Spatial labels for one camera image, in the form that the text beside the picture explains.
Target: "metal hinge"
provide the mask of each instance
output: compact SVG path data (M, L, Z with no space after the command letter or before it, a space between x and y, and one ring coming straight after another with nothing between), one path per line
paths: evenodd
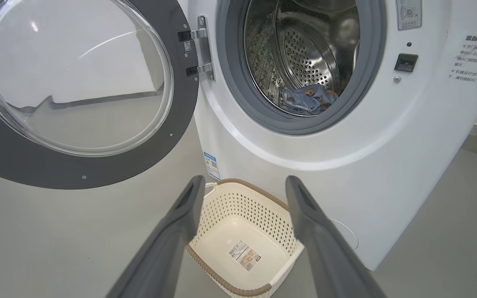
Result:
M197 40L198 61L201 62L201 64L199 66L187 68L185 70L187 76L206 73L207 79L214 81L209 34L207 29L207 17L204 15L200 15L200 17L198 17L198 30L178 32L178 40L183 42L186 57L187 53L191 52L191 41Z

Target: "blue cloth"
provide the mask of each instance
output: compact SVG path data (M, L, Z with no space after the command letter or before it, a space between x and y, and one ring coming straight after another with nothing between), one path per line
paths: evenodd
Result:
M319 115L337 100L323 85L315 84L281 92L282 109L299 115Z

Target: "washing machine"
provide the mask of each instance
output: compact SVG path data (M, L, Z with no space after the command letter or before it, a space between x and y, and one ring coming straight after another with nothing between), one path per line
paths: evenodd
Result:
M477 2L0 1L1 191L146 190L193 115L209 175L300 177L375 270L477 120Z

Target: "plastic basket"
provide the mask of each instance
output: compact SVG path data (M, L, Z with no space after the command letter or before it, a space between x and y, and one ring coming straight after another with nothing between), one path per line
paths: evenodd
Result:
M187 251L231 297L272 296L304 248L288 206L239 179L211 186Z

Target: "basket handle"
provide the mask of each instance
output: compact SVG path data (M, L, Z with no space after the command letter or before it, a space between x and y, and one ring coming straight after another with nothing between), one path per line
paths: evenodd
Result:
M212 190L211 190L208 194L206 194L206 195L204 196L204 200L205 200L205 198L207 198L208 196L210 196L212 193L214 193L214 191L215 191L216 188L218 187L218 183L214 183L214 182L206 183L206 188L211 187L211 186L212 186Z

